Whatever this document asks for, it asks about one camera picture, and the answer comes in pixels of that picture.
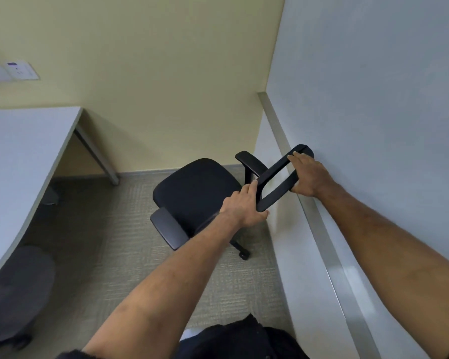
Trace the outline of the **person's right hand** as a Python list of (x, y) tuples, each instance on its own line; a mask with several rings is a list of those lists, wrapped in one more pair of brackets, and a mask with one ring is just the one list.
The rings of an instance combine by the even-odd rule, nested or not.
[(296, 184), (302, 184), (305, 187), (303, 196), (320, 199), (338, 187), (338, 183), (324, 165), (314, 158), (298, 152), (293, 152), (287, 158), (298, 176)]

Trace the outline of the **person's left hand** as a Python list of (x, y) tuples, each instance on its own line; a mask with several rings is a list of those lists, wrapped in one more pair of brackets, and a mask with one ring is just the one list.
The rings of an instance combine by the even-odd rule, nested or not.
[(257, 180), (245, 184), (240, 191), (234, 191), (224, 199), (219, 215), (227, 217), (233, 226), (248, 228), (258, 223), (257, 218)]

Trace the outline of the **black office chair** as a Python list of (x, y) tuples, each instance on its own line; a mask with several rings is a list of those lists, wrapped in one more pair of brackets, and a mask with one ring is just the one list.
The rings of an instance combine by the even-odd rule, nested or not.
[[(267, 210), (295, 186), (299, 178), (293, 171), (271, 193), (262, 197), (264, 187), (284, 169), (290, 161), (281, 157), (271, 167), (247, 151), (235, 158), (245, 168), (245, 184), (257, 178), (256, 209)], [(223, 200), (241, 190), (238, 180), (222, 165), (209, 158), (202, 158), (172, 173), (153, 191), (153, 201), (158, 210), (150, 220), (162, 238), (174, 251), (206, 228), (216, 217)]]

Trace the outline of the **person's right forearm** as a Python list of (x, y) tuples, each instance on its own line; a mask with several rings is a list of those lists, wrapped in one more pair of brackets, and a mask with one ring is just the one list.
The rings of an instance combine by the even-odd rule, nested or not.
[(449, 261), (334, 181), (313, 195), (392, 317), (431, 359), (449, 359)]

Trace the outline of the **person's left forearm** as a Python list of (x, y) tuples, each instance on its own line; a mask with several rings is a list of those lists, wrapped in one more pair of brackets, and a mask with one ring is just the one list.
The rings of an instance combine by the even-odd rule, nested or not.
[(169, 359), (240, 228), (218, 215), (115, 308), (83, 351), (99, 359)]

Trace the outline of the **silver metal partition trim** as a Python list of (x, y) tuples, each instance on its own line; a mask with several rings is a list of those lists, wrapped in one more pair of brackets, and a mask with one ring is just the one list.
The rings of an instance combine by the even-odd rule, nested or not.
[(383, 359), (317, 203), (286, 192), (268, 226), (296, 339), (311, 359)]

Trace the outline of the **person's black clothing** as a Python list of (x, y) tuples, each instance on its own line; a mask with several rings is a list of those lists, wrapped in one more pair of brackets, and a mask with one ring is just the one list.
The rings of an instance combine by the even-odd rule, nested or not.
[(181, 340), (170, 359), (310, 359), (286, 331), (263, 326), (249, 314)]

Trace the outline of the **grey baseboard strip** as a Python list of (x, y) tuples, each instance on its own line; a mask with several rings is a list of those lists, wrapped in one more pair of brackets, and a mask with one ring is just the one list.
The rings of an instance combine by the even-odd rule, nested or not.
[[(231, 173), (237, 173), (240, 171), (244, 171), (245, 168), (241, 164), (230, 164), (230, 165), (223, 165), (225, 169), (230, 171)], [(150, 174), (171, 174), (178, 169), (155, 169), (155, 170), (140, 170), (140, 171), (132, 171), (132, 172), (123, 172), (123, 173), (116, 173), (117, 177), (124, 178), (124, 177), (132, 177), (132, 176), (142, 176), (142, 175), (150, 175)], [(69, 181), (69, 180), (89, 180), (89, 179), (101, 179), (101, 178), (108, 178), (108, 175), (105, 173), (97, 173), (97, 174), (85, 174), (85, 175), (76, 175), (76, 176), (53, 176), (52, 181)]]

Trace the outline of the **grey metal desk leg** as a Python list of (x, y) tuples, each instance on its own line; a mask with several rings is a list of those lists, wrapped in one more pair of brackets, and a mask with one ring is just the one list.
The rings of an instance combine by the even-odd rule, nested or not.
[(118, 186), (120, 184), (120, 179), (113, 168), (112, 164), (109, 162), (108, 158), (104, 156), (102, 151), (93, 143), (89, 135), (84, 131), (84, 129), (77, 124), (74, 129), (74, 134), (84, 146), (84, 148), (89, 152), (95, 162), (100, 166), (102, 171), (108, 176), (111, 184)]

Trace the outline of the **grey round desk foot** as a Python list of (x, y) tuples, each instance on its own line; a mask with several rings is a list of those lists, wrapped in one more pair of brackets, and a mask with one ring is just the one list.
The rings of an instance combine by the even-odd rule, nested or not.
[(57, 194), (57, 192), (52, 187), (48, 186), (44, 191), (44, 194), (42, 196), (40, 204), (52, 206), (52, 205), (58, 205), (59, 201), (60, 201), (60, 197)]

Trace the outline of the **grey desk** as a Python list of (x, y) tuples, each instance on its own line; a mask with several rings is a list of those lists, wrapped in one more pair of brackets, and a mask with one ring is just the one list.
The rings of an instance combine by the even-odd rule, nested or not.
[(83, 108), (0, 109), (0, 269), (22, 240)]

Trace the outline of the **dark grey office chair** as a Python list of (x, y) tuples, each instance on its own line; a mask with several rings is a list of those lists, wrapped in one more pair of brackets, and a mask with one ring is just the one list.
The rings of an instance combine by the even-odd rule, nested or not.
[(53, 257), (35, 246), (18, 247), (0, 269), (0, 348), (18, 351), (33, 339), (55, 280)]

